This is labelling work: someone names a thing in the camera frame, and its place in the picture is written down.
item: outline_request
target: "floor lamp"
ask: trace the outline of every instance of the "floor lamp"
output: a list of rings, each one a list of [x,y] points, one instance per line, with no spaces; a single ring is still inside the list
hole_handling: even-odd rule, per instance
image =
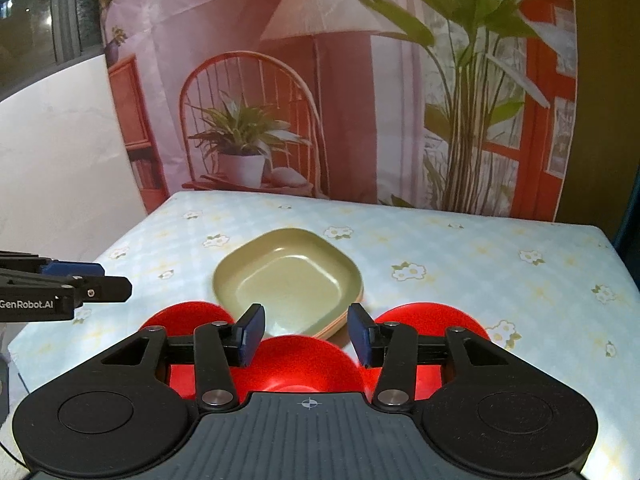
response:
[[[281,0],[276,7],[260,40],[311,37],[314,56],[314,91],[318,100],[322,142],[320,156],[324,157],[325,166],[326,147],[322,122],[322,85],[317,36],[328,32],[383,34],[401,31],[383,16],[367,9],[358,0]]]

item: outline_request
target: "dark window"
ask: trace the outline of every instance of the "dark window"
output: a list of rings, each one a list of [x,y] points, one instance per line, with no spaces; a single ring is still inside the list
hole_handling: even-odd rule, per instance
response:
[[[55,65],[51,0],[0,0],[0,94]]]
[[[98,0],[76,0],[78,11],[78,31],[80,32],[80,49],[101,45],[100,9]]]

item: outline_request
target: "table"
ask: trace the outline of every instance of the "table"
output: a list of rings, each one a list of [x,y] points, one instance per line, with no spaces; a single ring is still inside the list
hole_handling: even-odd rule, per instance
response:
[[[283,227],[315,232],[352,258],[373,316],[412,301],[450,304],[496,344],[579,391],[600,422],[583,474],[638,480],[640,293],[604,234],[590,226],[180,192],[97,260],[108,274],[131,280],[126,304],[88,304],[73,321],[31,323],[11,343],[26,386],[84,362],[166,306],[215,302],[211,280],[220,260]],[[337,340],[345,342],[344,333]]]

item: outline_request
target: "square bowl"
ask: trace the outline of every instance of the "square bowl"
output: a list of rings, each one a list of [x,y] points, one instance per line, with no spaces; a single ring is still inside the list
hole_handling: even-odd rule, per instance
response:
[[[362,276],[344,253],[304,229],[277,229],[228,254],[213,273],[220,305],[235,319],[264,306],[265,336],[331,337],[362,297]]]

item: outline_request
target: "chair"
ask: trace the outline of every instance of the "chair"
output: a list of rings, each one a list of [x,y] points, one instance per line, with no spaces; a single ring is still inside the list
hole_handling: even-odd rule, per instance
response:
[[[261,187],[260,191],[283,194],[329,195],[324,135],[314,98],[304,80],[274,57],[249,51],[233,51],[206,60],[189,74],[180,92],[180,126],[191,181],[186,189],[251,190],[220,182],[215,176],[216,154],[205,156],[189,136],[207,124],[197,108],[223,109],[221,94],[249,106],[270,107],[274,119],[287,121],[293,133],[310,146],[288,142],[287,153],[273,153],[273,167],[293,168],[311,183],[310,190]]]

